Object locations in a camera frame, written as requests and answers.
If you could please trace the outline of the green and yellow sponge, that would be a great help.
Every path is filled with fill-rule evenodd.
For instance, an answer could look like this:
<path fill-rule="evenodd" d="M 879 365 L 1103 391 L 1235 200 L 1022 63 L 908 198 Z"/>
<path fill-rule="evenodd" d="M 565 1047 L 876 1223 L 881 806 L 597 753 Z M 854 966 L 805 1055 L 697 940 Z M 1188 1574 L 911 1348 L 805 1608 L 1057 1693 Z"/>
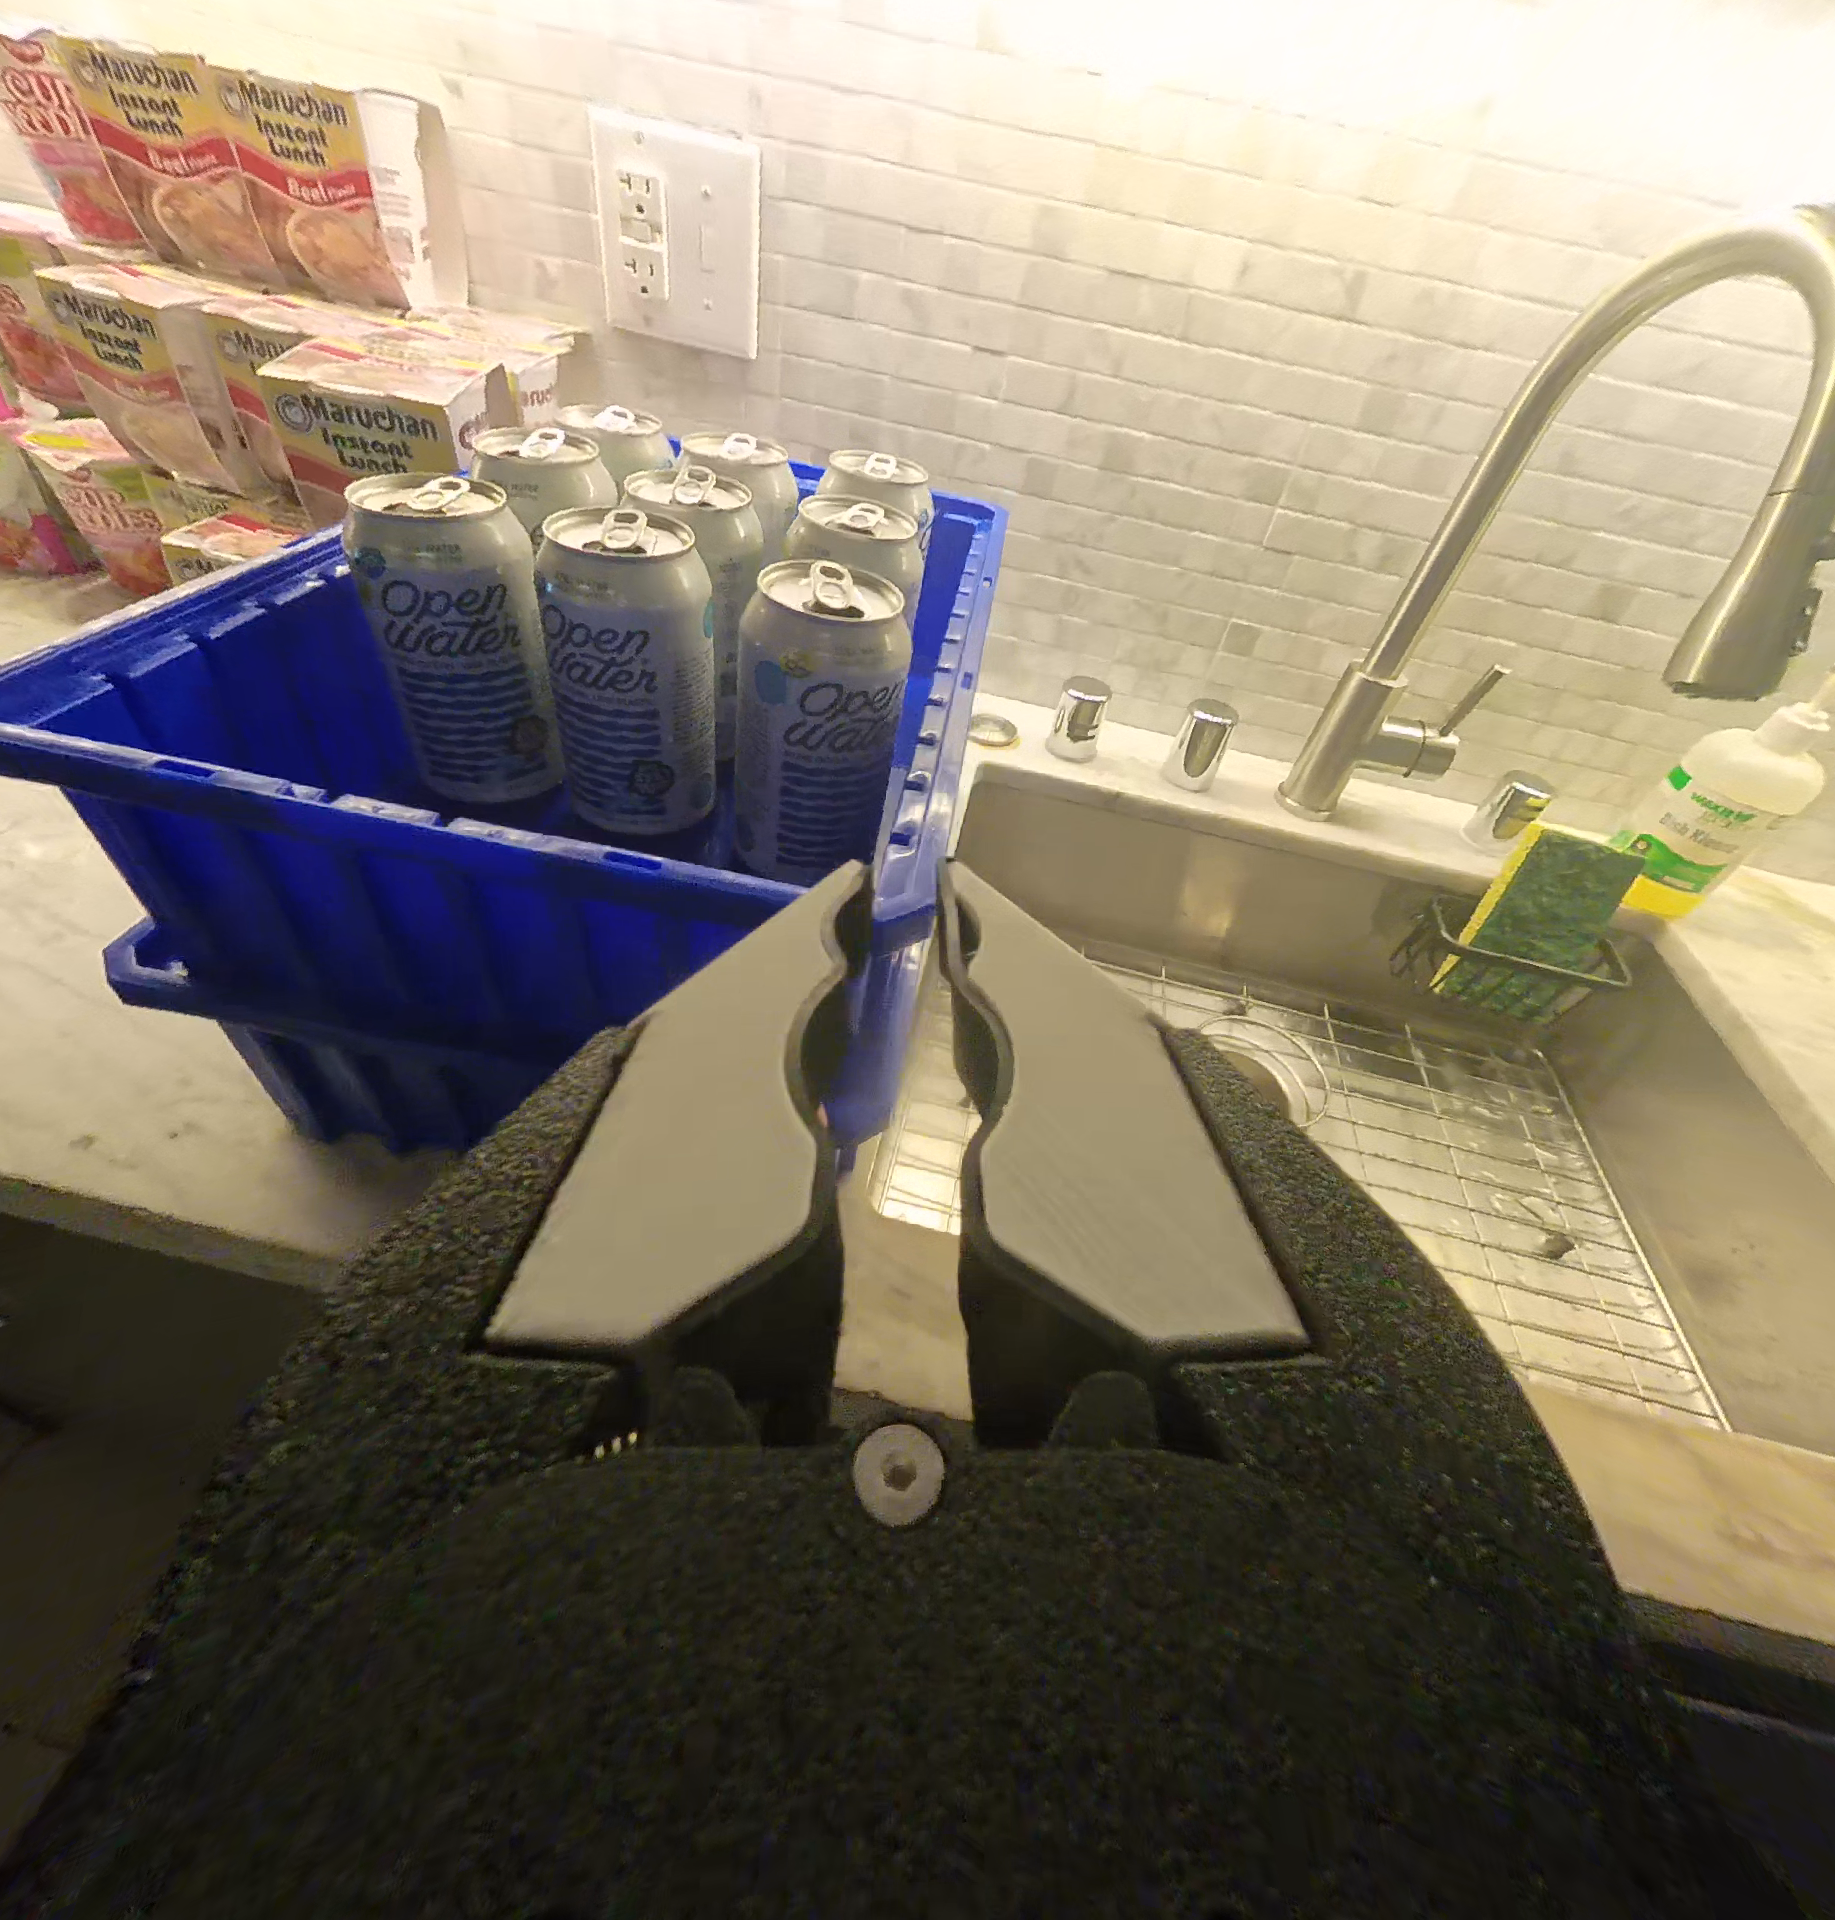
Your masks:
<path fill-rule="evenodd" d="M 1639 852 L 1569 826 L 1527 826 L 1429 992 L 1505 1020 L 1553 1016 L 1579 978 L 1596 974 L 1600 939 L 1639 873 Z"/>

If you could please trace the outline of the stainless steel gooseneck faucet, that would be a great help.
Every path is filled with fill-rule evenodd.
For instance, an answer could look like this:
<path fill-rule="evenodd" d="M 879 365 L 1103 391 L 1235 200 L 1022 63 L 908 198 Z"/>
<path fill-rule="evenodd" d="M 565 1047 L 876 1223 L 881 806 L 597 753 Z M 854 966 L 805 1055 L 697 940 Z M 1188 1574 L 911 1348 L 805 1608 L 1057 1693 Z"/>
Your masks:
<path fill-rule="evenodd" d="M 1441 717 L 1399 715 L 1405 668 L 1474 557 L 1514 481 L 1569 393 L 1598 359 L 1668 306 L 1733 281 L 1787 286 L 1810 321 L 1804 395 L 1764 499 L 1717 586 L 1675 640 L 1664 683 L 1691 699 L 1747 702 L 1775 692 L 1807 644 L 1816 569 L 1835 559 L 1835 206 L 1794 206 L 1714 226 L 1612 285 L 1534 364 L 1481 448 L 1368 654 L 1338 678 L 1275 799 L 1328 821 L 1350 780 L 1383 769 L 1439 780 L 1458 730 L 1507 677 L 1493 661 Z"/>

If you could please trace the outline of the base cabinet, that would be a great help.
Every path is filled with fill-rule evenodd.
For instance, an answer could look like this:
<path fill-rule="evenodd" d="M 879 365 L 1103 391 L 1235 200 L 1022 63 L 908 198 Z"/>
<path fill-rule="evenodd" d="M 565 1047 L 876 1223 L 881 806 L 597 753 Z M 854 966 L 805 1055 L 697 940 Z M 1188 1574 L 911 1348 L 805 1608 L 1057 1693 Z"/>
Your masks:
<path fill-rule="evenodd" d="M 305 1286 L 0 1213 L 0 1886 Z M 1627 1591 L 1731 1828 L 1835 1915 L 1835 1645 Z"/>

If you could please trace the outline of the blue plastic crate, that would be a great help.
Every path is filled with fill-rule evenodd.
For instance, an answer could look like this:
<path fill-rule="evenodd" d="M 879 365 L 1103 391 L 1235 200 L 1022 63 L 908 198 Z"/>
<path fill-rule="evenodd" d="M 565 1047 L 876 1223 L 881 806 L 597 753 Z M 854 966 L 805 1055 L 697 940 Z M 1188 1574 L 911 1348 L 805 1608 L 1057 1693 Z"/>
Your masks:
<path fill-rule="evenodd" d="M 792 886 L 451 818 L 336 528 L 0 663 L 0 778 L 64 790 L 191 973 L 453 1020 L 645 1004 Z"/>
<path fill-rule="evenodd" d="M 214 1021 L 289 1122 L 399 1152 L 463 1149 L 593 1034 L 632 1026 L 756 924 L 686 921 L 593 900 L 494 902 L 405 966 L 405 1000 L 352 988 L 248 988 L 154 921 L 104 948 L 119 1000 Z"/>

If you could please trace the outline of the white wall outlet plate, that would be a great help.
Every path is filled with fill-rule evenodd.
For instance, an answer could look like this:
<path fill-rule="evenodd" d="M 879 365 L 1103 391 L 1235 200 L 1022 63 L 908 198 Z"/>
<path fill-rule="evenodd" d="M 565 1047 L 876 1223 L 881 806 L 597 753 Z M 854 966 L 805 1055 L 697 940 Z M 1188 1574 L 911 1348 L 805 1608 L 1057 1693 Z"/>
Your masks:
<path fill-rule="evenodd" d="M 760 348 L 760 148 L 590 107 L 604 323 L 749 362 Z"/>

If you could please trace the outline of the stainless steel sink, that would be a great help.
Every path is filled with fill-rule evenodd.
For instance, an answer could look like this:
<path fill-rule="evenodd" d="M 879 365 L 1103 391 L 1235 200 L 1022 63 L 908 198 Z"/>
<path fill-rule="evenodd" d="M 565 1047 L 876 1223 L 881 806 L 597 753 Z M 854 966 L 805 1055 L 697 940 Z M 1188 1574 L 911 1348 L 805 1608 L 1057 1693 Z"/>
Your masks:
<path fill-rule="evenodd" d="M 1486 873 L 1455 829 L 1305 826 L 1248 794 L 1188 799 L 977 769 L 954 850 L 1063 936 L 1268 976 L 1429 1029 L 1525 1044 L 1553 1066 L 1730 1431 L 1835 1455 L 1835 958 L 1770 926 L 1782 978 L 1755 1020 L 1743 984 L 1660 936 L 1621 934 L 1634 986 L 1545 1029 L 1473 1016 L 1389 973 L 1432 894 Z"/>

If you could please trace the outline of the group of water cans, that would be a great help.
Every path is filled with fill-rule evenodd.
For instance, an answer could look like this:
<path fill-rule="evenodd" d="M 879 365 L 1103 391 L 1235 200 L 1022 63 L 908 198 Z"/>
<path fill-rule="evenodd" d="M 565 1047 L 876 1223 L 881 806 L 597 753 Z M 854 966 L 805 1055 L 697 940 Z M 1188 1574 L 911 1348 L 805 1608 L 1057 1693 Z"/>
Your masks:
<path fill-rule="evenodd" d="M 684 843 L 731 774 L 728 848 L 808 885 L 879 841 L 915 658 L 887 510 L 802 503 L 813 539 L 749 583 L 704 546 L 731 492 L 700 467 L 634 474 L 620 503 L 549 513 L 527 538 L 489 478 L 370 474 L 341 543 L 425 785 L 464 806 L 560 797 L 611 841 Z"/>

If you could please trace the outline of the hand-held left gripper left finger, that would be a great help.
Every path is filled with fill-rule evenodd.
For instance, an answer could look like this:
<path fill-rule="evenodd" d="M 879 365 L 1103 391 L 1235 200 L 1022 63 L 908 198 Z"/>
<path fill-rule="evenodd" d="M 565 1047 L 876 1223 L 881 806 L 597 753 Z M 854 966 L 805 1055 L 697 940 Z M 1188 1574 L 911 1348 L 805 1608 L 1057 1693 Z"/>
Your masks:
<path fill-rule="evenodd" d="M 641 1403 L 704 1368 L 763 1439 L 823 1436 L 845 1269 L 826 1106 L 870 936 L 870 871 L 845 861 L 632 1026 L 489 1354 L 611 1364 Z"/>

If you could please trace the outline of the stack of instant noodle boxes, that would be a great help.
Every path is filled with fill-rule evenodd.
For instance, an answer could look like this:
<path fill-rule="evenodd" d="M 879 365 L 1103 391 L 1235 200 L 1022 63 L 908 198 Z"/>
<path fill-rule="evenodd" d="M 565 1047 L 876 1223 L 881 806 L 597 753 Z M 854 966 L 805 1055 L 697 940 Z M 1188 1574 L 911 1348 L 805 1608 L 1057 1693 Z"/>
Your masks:
<path fill-rule="evenodd" d="M 147 478 L 336 525 L 374 475 L 552 420 L 567 323 L 467 300 L 438 108 L 0 12 L 0 347 Z"/>

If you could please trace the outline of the sink drain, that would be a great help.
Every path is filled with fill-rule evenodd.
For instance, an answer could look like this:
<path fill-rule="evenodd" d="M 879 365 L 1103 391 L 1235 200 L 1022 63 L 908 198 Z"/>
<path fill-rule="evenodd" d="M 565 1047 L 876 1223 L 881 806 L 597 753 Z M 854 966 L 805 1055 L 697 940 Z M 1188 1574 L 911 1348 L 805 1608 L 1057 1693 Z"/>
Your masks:
<path fill-rule="evenodd" d="M 1220 1013 L 1192 1033 L 1213 1044 L 1296 1129 L 1312 1133 L 1327 1116 L 1333 1098 L 1331 1074 L 1305 1037 L 1248 1010 Z"/>

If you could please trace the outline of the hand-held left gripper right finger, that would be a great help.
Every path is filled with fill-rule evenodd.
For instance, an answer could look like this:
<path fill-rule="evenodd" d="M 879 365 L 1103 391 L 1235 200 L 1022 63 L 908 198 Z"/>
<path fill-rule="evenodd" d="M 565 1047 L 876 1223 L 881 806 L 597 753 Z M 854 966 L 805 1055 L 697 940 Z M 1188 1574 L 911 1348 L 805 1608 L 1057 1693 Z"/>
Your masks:
<path fill-rule="evenodd" d="M 1094 1376 L 1188 1431 L 1179 1368 L 1298 1364 L 1312 1328 L 1157 1016 L 966 863 L 938 871 L 977 1439 L 1048 1439 Z"/>

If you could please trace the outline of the yellow dish soap bottle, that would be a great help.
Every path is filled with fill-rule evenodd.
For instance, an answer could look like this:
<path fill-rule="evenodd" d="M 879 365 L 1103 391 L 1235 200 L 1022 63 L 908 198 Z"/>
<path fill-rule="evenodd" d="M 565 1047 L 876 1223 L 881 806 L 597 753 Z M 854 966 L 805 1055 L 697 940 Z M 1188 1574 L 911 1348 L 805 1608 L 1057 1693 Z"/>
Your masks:
<path fill-rule="evenodd" d="M 1825 780 L 1816 745 L 1833 715 L 1835 665 L 1808 699 L 1680 751 L 1607 837 L 1641 863 L 1621 905 L 1655 918 L 1687 915 L 1816 803 Z"/>

